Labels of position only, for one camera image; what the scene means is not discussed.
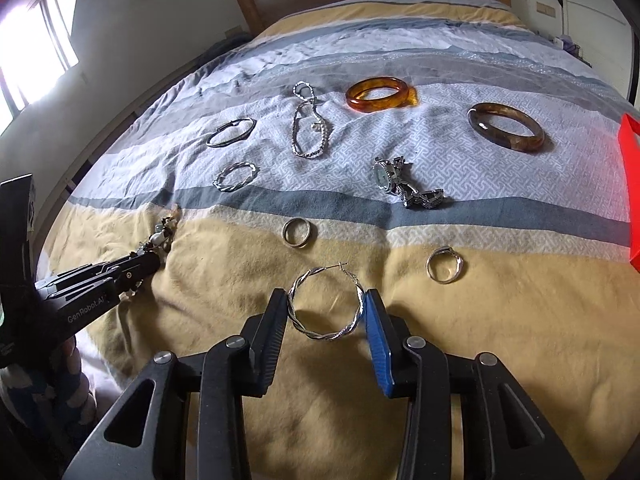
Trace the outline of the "window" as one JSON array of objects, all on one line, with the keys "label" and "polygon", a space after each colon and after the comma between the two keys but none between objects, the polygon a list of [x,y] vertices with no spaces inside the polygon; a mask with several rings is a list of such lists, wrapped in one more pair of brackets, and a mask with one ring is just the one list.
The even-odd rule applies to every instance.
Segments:
[{"label": "window", "polygon": [[1,128],[78,64],[70,36],[77,0],[37,0],[1,21]]}]

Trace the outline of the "striped bed quilt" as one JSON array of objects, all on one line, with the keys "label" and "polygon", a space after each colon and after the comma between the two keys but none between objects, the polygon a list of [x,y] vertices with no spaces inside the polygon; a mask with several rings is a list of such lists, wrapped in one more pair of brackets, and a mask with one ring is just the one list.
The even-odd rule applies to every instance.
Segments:
[{"label": "striped bed quilt", "polygon": [[[395,77],[419,104],[357,112],[345,92]],[[466,119],[506,104],[546,133],[502,148]],[[352,0],[282,18],[154,102],[80,182],[44,242],[40,276],[112,260],[173,206],[165,265],[90,325],[87,363],[119,388],[160,350],[209,349],[304,271],[346,262],[413,333],[458,356],[494,352],[582,474],[607,477],[639,432],[639,275],[617,131],[632,106],[494,0]],[[206,133],[257,120],[208,148]],[[376,185],[404,156],[435,209]],[[233,193],[232,162],[257,178]]]}]

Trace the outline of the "wall switch plate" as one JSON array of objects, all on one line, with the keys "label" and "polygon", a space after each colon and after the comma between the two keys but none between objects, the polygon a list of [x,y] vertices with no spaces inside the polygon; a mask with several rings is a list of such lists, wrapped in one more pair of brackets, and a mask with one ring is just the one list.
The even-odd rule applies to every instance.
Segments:
[{"label": "wall switch plate", "polygon": [[536,11],[540,14],[544,14],[549,18],[556,17],[556,11],[554,6],[549,6],[548,4],[537,1],[536,2]]}]

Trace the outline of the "thin silver bangle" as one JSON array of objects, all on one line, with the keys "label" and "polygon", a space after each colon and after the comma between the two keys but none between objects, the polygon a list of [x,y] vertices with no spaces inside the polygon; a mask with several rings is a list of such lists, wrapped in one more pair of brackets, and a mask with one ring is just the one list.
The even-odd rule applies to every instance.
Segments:
[{"label": "thin silver bangle", "polygon": [[205,145],[208,148],[228,148],[232,144],[246,141],[257,126],[257,120],[241,117],[216,126],[206,133]]}]

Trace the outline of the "white wardrobe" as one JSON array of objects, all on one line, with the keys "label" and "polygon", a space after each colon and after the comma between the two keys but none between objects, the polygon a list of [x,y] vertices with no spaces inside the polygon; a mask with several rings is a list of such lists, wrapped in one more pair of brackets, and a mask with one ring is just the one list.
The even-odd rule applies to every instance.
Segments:
[{"label": "white wardrobe", "polygon": [[564,30],[593,70],[626,98],[631,81],[632,30],[613,0],[563,0]]}]

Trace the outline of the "dark brown jade bangle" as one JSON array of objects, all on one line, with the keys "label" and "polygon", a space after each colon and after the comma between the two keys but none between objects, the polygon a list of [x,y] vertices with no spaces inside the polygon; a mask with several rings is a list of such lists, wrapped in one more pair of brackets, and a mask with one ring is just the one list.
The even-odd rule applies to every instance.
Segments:
[{"label": "dark brown jade bangle", "polygon": [[477,103],[468,109],[466,119],[484,139],[511,151],[536,153],[547,140],[535,119],[506,104]]}]

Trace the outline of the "amber orange bangle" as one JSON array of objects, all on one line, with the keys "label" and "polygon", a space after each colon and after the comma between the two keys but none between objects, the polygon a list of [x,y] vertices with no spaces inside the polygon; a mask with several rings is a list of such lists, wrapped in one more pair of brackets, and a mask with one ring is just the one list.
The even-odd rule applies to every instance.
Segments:
[{"label": "amber orange bangle", "polygon": [[345,99],[349,107],[363,113],[419,104],[416,89],[395,77],[374,77],[358,81],[345,92]]}]

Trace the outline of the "red jewelry box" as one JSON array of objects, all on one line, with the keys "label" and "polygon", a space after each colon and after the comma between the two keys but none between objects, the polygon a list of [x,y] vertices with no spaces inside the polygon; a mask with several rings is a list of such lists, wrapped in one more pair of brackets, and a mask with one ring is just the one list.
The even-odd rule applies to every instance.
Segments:
[{"label": "red jewelry box", "polygon": [[623,114],[618,130],[618,144],[626,174],[629,203],[629,263],[640,270],[640,146],[639,122]]}]

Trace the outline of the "large twisted silver hoop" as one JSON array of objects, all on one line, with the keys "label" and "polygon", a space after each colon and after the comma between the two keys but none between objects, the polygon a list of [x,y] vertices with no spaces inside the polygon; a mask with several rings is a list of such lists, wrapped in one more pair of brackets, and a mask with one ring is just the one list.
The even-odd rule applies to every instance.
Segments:
[{"label": "large twisted silver hoop", "polygon": [[288,288],[288,319],[314,341],[337,341],[356,332],[363,316],[364,288],[346,262],[316,266]]}]

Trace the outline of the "small twisted silver bangle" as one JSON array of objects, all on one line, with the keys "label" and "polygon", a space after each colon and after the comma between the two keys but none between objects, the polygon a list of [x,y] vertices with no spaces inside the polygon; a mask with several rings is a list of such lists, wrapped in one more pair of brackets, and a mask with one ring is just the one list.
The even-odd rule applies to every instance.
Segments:
[{"label": "small twisted silver bangle", "polygon": [[254,162],[232,162],[218,172],[213,186],[219,192],[233,193],[252,183],[258,174],[259,167]]}]

